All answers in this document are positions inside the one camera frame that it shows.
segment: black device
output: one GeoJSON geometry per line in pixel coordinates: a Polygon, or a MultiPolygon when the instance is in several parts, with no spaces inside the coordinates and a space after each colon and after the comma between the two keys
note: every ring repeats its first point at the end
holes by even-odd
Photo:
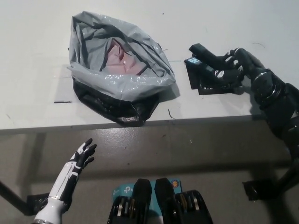
{"type": "Polygon", "coordinates": [[[242,86],[242,72],[226,63],[224,56],[215,56],[201,44],[192,45],[192,57],[184,60],[192,89],[200,95],[235,93],[242,86]]]}
{"type": "Polygon", "coordinates": [[[174,194],[167,178],[156,180],[155,193],[164,224],[213,224],[203,197],[196,190],[174,194]]]}
{"type": "Polygon", "coordinates": [[[152,188],[147,179],[138,179],[132,197],[118,196],[112,205],[107,224],[147,223],[152,188]]]}

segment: white and black robotic hand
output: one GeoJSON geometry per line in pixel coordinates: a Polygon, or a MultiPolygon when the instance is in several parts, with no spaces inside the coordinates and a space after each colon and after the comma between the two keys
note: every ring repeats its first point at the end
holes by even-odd
{"type": "Polygon", "coordinates": [[[82,169],[94,160],[91,157],[96,144],[89,146],[93,140],[83,143],[64,165],[49,194],[47,205],[36,215],[34,224],[61,224],[62,214],[72,202],[72,194],[82,169]]]}

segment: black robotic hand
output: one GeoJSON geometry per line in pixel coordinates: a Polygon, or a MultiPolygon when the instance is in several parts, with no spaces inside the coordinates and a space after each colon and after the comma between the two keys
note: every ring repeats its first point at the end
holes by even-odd
{"type": "Polygon", "coordinates": [[[268,72],[264,65],[251,53],[243,48],[236,48],[229,51],[223,59],[225,63],[231,67],[238,69],[252,81],[263,72],[268,72]]]}

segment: gray plastic bag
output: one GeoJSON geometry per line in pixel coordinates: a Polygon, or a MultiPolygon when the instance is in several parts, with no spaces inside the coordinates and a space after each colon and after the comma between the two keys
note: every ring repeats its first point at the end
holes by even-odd
{"type": "Polygon", "coordinates": [[[117,100],[141,100],[175,83],[159,44],[136,25],[109,16],[73,16],[69,51],[74,80],[117,100]],[[124,50],[133,67],[122,67],[126,61],[115,64],[108,56],[113,48],[124,50]]]}

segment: black metal bracket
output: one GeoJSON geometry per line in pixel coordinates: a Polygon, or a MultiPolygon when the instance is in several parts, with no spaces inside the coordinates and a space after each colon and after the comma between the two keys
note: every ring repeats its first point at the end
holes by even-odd
{"type": "Polygon", "coordinates": [[[49,194],[29,195],[26,202],[0,182],[0,196],[26,216],[36,215],[48,203],[49,194]]]}
{"type": "Polygon", "coordinates": [[[299,159],[293,160],[288,171],[278,180],[262,179],[243,182],[243,186],[250,201],[271,200],[287,191],[299,174],[299,159]]]}

